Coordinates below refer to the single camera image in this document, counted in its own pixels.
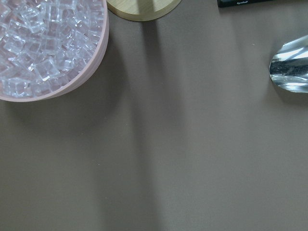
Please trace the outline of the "steel ice scoop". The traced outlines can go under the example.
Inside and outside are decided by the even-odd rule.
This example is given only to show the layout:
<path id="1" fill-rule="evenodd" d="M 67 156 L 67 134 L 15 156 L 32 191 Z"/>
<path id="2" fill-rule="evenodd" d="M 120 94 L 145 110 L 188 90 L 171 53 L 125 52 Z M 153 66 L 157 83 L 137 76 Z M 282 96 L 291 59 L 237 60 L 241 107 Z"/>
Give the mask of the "steel ice scoop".
<path id="1" fill-rule="evenodd" d="M 282 45 L 269 65 L 269 75 L 278 87 L 295 93 L 308 92 L 307 35 Z"/>

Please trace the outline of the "black framed tray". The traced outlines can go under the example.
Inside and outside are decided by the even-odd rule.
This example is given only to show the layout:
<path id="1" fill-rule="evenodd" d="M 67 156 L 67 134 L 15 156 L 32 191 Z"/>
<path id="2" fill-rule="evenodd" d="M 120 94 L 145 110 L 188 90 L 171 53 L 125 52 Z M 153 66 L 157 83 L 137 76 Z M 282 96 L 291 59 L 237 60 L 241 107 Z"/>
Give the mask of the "black framed tray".
<path id="1" fill-rule="evenodd" d="M 219 8 L 235 7 L 242 5 L 251 5 L 251 4 L 278 4 L 278 3 L 307 3 L 307 0 L 217 0 L 217 5 Z"/>

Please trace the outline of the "round wooden stand base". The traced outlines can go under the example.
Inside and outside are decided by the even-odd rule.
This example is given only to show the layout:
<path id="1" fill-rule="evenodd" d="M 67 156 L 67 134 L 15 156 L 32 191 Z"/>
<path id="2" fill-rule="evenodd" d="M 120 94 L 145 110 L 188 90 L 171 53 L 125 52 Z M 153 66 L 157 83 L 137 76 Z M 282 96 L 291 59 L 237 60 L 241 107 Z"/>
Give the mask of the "round wooden stand base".
<path id="1" fill-rule="evenodd" d="M 175 9 L 181 0 L 107 0 L 108 9 L 130 21 L 145 22 L 158 19 Z"/>

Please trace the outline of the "pink bowl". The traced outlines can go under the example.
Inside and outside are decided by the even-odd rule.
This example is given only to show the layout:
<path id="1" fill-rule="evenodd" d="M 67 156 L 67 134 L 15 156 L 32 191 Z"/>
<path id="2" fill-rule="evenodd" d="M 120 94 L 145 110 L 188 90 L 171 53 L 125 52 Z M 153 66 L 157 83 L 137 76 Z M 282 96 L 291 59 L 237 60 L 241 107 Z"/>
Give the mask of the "pink bowl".
<path id="1" fill-rule="evenodd" d="M 76 88 L 80 87 L 84 84 L 98 69 L 99 65 L 101 64 L 103 57 L 105 55 L 108 39 L 109 39 L 109 17 L 108 17 L 108 8 L 106 0 L 102 0 L 103 4 L 103 24 L 102 24 L 102 32 L 100 34 L 100 40 L 98 42 L 97 48 L 89 60 L 87 65 L 83 68 L 83 70 L 68 84 L 64 85 L 63 87 L 59 88 L 56 91 L 48 93 L 46 95 L 42 95 L 39 97 L 32 97 L 32 98 L 12 98 L 3 93 L 0 94 L 0 99 L 3 101 L 9 102 L 34 102 L 40 100 L 51 99 L 55 97 L 59 97 L 61 95 L 67 94 Z"/>

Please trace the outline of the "clear ice cubes pile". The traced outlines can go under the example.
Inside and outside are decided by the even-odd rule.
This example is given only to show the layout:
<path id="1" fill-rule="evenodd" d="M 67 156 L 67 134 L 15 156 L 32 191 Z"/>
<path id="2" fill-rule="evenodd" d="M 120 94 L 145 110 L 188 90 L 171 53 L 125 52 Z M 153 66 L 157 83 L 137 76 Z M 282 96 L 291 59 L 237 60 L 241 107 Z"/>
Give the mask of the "clear ice cubes pile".
<path id="1" fill-rule="evenodd" d="M 1 1 L 1 96 L 43 97 L 76 83 L 97 53 L 104 23 L 101 0 Z"/>

